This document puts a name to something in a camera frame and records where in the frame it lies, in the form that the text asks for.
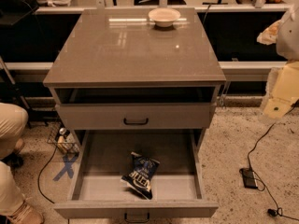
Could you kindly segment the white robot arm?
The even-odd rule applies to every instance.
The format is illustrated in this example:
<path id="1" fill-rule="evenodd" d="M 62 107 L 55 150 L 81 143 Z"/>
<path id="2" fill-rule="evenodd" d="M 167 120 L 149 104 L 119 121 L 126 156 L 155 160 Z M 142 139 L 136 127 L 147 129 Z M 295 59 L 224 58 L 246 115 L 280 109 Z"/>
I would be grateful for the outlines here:
<path id="1" fill-rule="evenodd" d="M 299 6 L 290 7 L 257 40 L 267 45 L 276 43 L 277 54 L 287 60 L 282 68 L 270 71 L 261 104 L 265 116 L 280 119 L 299 100 Z"/>

